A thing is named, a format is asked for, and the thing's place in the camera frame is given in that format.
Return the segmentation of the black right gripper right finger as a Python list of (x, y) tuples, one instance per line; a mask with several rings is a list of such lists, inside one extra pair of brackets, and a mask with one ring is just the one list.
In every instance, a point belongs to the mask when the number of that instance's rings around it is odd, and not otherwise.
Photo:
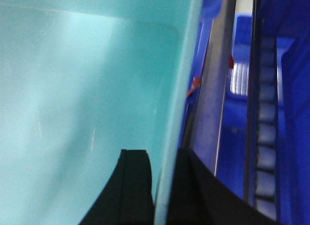
[(241, 200), (191, 149), (177, 151), (170, 194), (169, 225), (275, 225)]

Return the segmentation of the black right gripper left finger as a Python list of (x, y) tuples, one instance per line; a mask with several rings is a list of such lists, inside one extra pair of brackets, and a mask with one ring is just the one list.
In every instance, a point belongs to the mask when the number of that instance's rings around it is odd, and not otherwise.
[(104, 189), (82, 225), (152, 225), (152, 172), (145, 150), (121, 150)]

